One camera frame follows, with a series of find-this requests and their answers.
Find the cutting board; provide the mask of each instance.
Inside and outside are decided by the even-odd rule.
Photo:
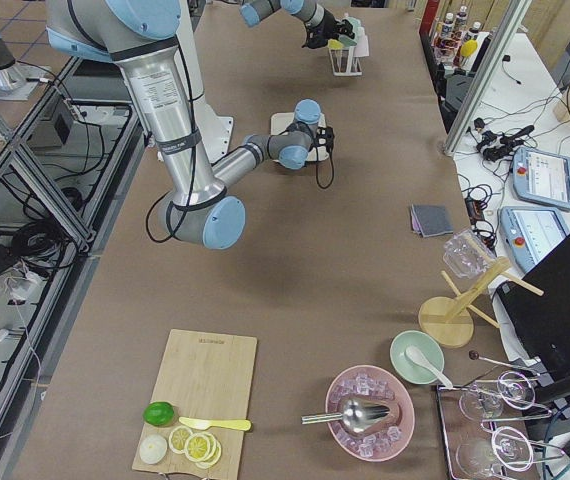
[[[183,417],[247,418],[256,343],[253,337],[172,330],[150,402],[167,401]],[[223,428],[209,429],[222,446],[221,459],[209,470],[196,467],[185,455],[170,449],[160,463],[144,463],[138,455],[143,438],[158,433],[167,439],[175,426],[160,428],[144,423],[132,469],[237,479],[244,433]]]

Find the computer monitor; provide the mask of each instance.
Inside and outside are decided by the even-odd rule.
[[[544,295],[507,283],[499,298],[527,353],[559,381],[570,375],[570,234],[523,279]]]

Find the green bowl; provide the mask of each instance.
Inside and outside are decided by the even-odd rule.
[[[426,333],[418,330],[407,330],[394,338],[389,349],[392,365],[401,377],[408,382],[419,385],[432,383],[436,380],[436,376],[405,356],[405,349],[410,345],[418,347],[432,365],[442,372],[445,366],[445,357],[440,345]]]

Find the blue and white device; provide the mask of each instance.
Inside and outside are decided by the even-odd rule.
[[[519,147],[512,173],[521,200],[570,210],[570,157]]]
[[[529,272],[567,235],[569,228],[554,207],[503,207],[500,229],[514,261]]]

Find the white table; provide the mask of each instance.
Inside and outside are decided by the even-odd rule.
[[[527,125],[533,124],[535,130],[531,136],[536,140],[536,145],[532,146],[536,146],[539,150],[570,156],[570,122],[561,125],[553,113],[554,107],[560,101],[559,91],[525,34],[519,33],[515,35],[507,54],[511,56],[511,61],[505,62],[504,66],[513,78],[510,78],[502,69],[498,69],[495,72],[476,117],[483,118],[488,124],[486,128],[494,133],[514,133]],[[521,84],[517,84],[514,78],[519,80]],[[529,108],[524,108],[535,100],[547,99],[554,95],[557,95],[557,98],[550,99],[545,107],[543,106],[544,102],[538,102]],[[522,113],[518,115],[507,115],[507,113],[520,111]],[[486,183],[492,187],[494,192],[502,192],[504,188],[504,195],[495,195],[489,201],[489,206],[484,212],[486,220],[496,228],[499,208],[504,206],[534,205],[523,202],[515,196],[511,177],[503,185],[499,178],[483,168],[482,157],[475,151],[476,140],[468,134],[463,138],[454,156],[458,173],[469,179],[472,186]],[[485,166],[490,169],[498,167],[496,173],[499,175],[505,174],[508,168],[511,168],[509,162],[503,162],[500,166],[498,162],[485,162]],[[469,186],[467,180],[463,177],[459,177],[459,180],[461,189]],[[570,229],[570,212],[563,212],[562,216]],[[496,253],[497,255],[510,257],[500,232],[498,233],[496,243]],[[522,272],[516,269],[512,273],[519,276],[522,275]],[[504,279],[497,280],[490,286],[490,289],[492,287],[495,288],[502,280]],[[498,300],[494,302],[494,310],[496,318],[501,324],[501,337],[503,338],[503,345],[508,358],[512,360],[518,357],[525,358],[525,352],[518,344],[513,333],[513,327]],[[569,438],[570,434],[559,436],[552,443],[563,445]],[[565,459],[550,462],[550,467],[556,474],[562,470],[564,465],[566,465]],[[570,472],[563,478],[570,480]]]

